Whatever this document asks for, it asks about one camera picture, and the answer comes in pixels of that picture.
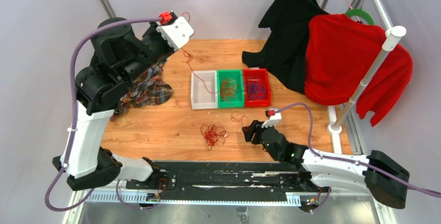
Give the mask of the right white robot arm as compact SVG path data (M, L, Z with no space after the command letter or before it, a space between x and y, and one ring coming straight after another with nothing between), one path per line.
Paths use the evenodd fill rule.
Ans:
M395 209L406 206L410 173L382 151L369 155L342 155L314 150L289 142L274 127L263 127L254 120L243 127L246 142L262 145L269 156L300 174L298 186L304 191L314 187L341 188L373 196L378 202Z

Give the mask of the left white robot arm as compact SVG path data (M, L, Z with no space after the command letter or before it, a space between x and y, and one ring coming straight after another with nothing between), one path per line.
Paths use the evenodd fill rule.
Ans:
M106 127L120 99L153 65L186 45L194 30L183 18L164 14L147 18L142 38L133 32L134 19L103 21L76 46L71 58L72 123L64 153L53 158L74 190L94 189L115 180L137 180L146 189L159 184L148 158L132 159L101 146Z

